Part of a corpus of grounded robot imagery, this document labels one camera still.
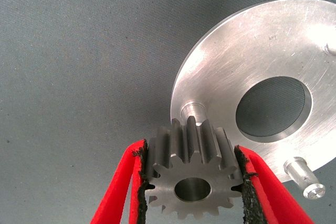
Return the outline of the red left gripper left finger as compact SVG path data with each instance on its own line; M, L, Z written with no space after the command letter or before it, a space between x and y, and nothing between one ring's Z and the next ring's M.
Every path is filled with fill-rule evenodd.
M147 152L145 139L127 147L91 223L120 223L129 188L129 223L145 223L148 209L145 200L145 189L148 185L145 175Z

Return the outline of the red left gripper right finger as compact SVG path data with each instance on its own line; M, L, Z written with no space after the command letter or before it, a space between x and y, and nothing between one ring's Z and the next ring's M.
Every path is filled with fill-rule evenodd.
M243 176L244 223L313 223L257 153L240 145L234 152Z

